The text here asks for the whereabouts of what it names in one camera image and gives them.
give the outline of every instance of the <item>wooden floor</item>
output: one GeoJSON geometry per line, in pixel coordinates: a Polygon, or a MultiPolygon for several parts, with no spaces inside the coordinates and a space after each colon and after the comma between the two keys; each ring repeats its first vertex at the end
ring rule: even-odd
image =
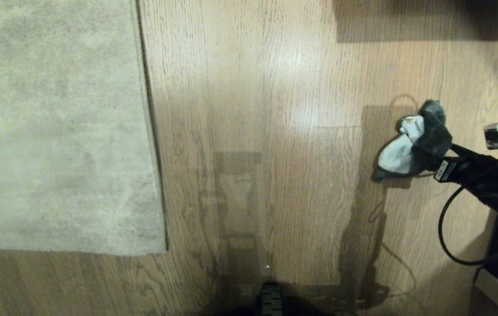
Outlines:
{"type": "MultiPolygon", "coordinates": [[[[141,0],[168,252],[0,251],[0,315],[211,315],[265,280],[330,312],[467,315],[476,268],[437,240],[456,186],[371,181],[428,98],[486,152],[498,17],[443,2],[141,0]]],[[[463,194],[445,238],[477,259],[491,224],[463,194]]]]}

